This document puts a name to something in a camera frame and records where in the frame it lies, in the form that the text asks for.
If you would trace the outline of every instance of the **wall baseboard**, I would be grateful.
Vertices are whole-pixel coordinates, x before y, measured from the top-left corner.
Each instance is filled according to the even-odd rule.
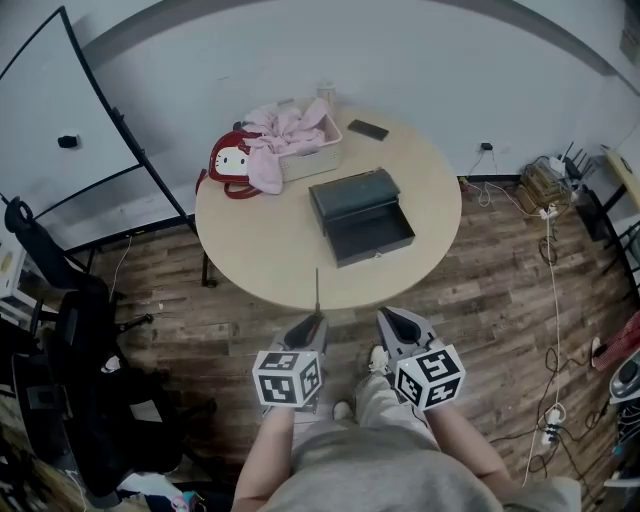
[[[473,176],[458,176],[467,178],[470,183],[477,181],[520,181],[520,174],[478,174]]]
[[[512,181],[517,182],[520,181],[519,174],[478,174],[475,176],[469,176],[467,180],[471,183],[476,182],[484,182],[484,181]],[[195,215],[189,215],[191,220],[195,220]],[[103,245],[107,245],[113,242],[117,242],[118,240],[123,240],[129,236],[137,236],[145,233],[151,233],[153,231],[160,231],[167,228],[172,228],[175,226],[179,226],[180,224],[184,224],[185,221],[182,217],[176,216],[171,217],[169,219],[161,220],[158,222],[152,222],[151,224],[146,224],[144,226],[140,226],[138,228],[127,229],[126,231],[121,231],[120,233],[115,233],[113,235],[107,236],[105,238],[101,238],[99,240],[95,240],[88,244],[83,244],[78,247],[74,247],[69,249],[66,254],[73,255],[78,254],[82,251],[87,251],[90,249],[95,249],[98,247],[102,247]]]
[[[195,215],[188,215],[189,219],[195,222]],[[82,251],[88,251],[91,249],[97,249],[102,247],[103,245],[107,245],[113,242],[117,242],[119,240],[124,240],[130,236],[138,236],[144,235],[145,233],[152,233],[154,231],[160,231],[162,229],[173,228],[175,226],[185,225],[185,220],[179,215],[175,217],[171,217],[169,219],[160,220],[158,222],[152,222],[151,224],[145,224],[144,226],[140,226],[138,228],[127,229],[125,231],[120,231],[119,233],[114,233],[113,235],[109,235],[104,238],[100,238],[99,240],[94,240],[93,242],[89,242],[87,244],[79,245],[78,247],[73,247],[72,249],[68,249],[65,251],[67,255],[78,254]]]

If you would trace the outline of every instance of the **smartphone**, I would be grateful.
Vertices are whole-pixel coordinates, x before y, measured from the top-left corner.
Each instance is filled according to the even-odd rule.
[[[351,121],[349,126],[347,126],[347,130],[360,133],[361,135],[366,135],[367,137],[371,137],[376,140],[384,140],[385,137],[389,135],[389,130],[385,130],[384,128],[380,128],[374,124],[365,123],[364,121],[360,121],[360,119]]]

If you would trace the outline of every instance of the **white cable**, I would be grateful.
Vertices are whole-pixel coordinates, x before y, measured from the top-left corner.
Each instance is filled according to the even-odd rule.
[[[127,247],[127,250],[124,251],[124,254],[122,255],[122,258],[120,258],[120,262],[118,263],[118,266],[116,267],[116,272],[115,274],[113,274],[113,285],[111,286],[111,293],[109,293],[109,302],[111,302],[111,298],[113,297],[113,291],[116,289],[116,279],[118,279],[118,270],[120,270],[120,265],[122,265],[122,262],[124,261],[125,257],[127,256],[129,249],[131,249],[131,241],[133,240],[133,236],[129,237],[129,246]]]
[[[533,458],[533,446],[536,442],[536,434],[538,432],[538,425],[536,424],[536,429],[533,431],[533,437],[531,438],[531,449],[529,450],[529,459],[527,460],[527,470],[524,473],[524,480],[522,481],[522,487],[527,483],[527,479],[529,478],[529,466],[531,466],[531,459]]]
[[[553,286],[553,300],[556,304],[556,402],[554,407],[559,406],[558,400],[560,399],[560,308],[558,307],[558,293],[556,292],[556,278],[553,272],[553,263],[551,262],[551,221],[547,215],[547,262],[549,263],[549,270],[551,271],[551,285]]]
[[[486,181],[484,183],[484,190],[482,190],[480,187],[476,187],[475,185],[472,185],[469,182],[467,182],[467,185],[469,185],[472,188],[475,188],[477,191],[480,192],[480,195],[478,196],[478,204],[480,206],[482,206],[483,208],[486,208],[487,206],[489,206],[491,204],[491,194],[489,194],[489,190],[487,189],[487,182]],[[482,196],[485,194],[485,192],[487,193],[487,196],[489,196],[489,198],[488,198],[486,203],[483,203],[482,202]]]
[[[80,498],[82,499],[82,508],[83,508],[82,512],[87,512],[87,502],[84,501],[84,493],[82,492],[82,487],[80,487],[80,484],[78,483],[78,481],[73,477],[73,473],[77,475],[78,472],[67,469],[65,473],[69,476],[69,478],[71,478],[71,480],[73,480],[73,483],[78,486],[78,491],[80,492]]]
[[[538,217],[538,218],[541,217],[541,215],[539,213],[527,213],[527,212],[525,212],[522,208],[520,208],[520,205],[518,203],[516,203],[513,200],[513,198],[507,193],[507,191],[505,189],[503,189],[502,187],[499,187],[498,185],[494,185],[493,183],[489,183],[489,182],[486,182],[485,185],[489,185],[490,187],[497,188],[498,190],[502,190],[502,192],[504,192],[504,195],[509,198],[509,201],[511,201],[515,205],[515,207],[518,210],[520,210],[527,217]]]

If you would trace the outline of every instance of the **beige tabletop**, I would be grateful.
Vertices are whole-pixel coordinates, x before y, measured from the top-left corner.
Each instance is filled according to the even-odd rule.
[[[632,171],[627,169],[627,166],[624,165],[624,162],[622,161],[622,157],[618,153],[611,150],[607,150],[604,153],[611,164],[611,167],[620,177],[622,183],[624,183],[624,186],[627,189],[627,194],[629,194],[629,197],[636,205],[636,208],[640,209],[640,181],[638,181],[638,178]]]
[[[411,126],[369,110],[342,107],[342,165],[285,183],[279,196],[228,199],[222,185],[205,179],[196,199],[196,225],[207,255],[232,282],[267,301],[315,307],[315,269],[322,309],[385,301],[423,279],[444,257],[460,224],[456,175],[433,144]],[[389,130],[382,142],[346,129],[353,119]],[[342,268],[309,201],[309,187],[385,168],[401,190],[400,207],[415,232],[407,247]]]

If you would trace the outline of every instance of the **white wall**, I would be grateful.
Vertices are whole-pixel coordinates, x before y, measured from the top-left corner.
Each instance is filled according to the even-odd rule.
[[[67,9],[81,46],[161,0],[2,0],[0,69],[60,5]]]
[[[639,120],[640,98],[619,77],[610,76],[603,81],[596,100],[583,120],[581,136],[590,154],[600,152],[599,144],[617,148],[640,179],[640,128],[632,132]],[[586,184],[604,203],[621,182],[612,171],[600,169],[592,174]],[[612,208],[609,216],[618,232],[640,220],[638,209],[627,196]]]
[[[515,0],[555,23],[591,48],[640,91],[640,67],[620,50],[625,24],[624,0]]]
[[[588,58],[541,37],[539,20],[502,0],[482,3],[499,15],[462,0],[241,3],[163,2],[85,47],[107,98],[187,212],[211,147],[235,120],[313,93],[322,78],[337,83],[342,101],[416,125],[457,174],[468,172],[483,140],[496,146],[499,174],[564,149],[603,87]],[[475,172],[495,173],[492,160]],[[74,226],[78,215],[83,224]],[[131,173],[48,222],[72,246],[94,224],[113,231],[174,215],[148,176]]]

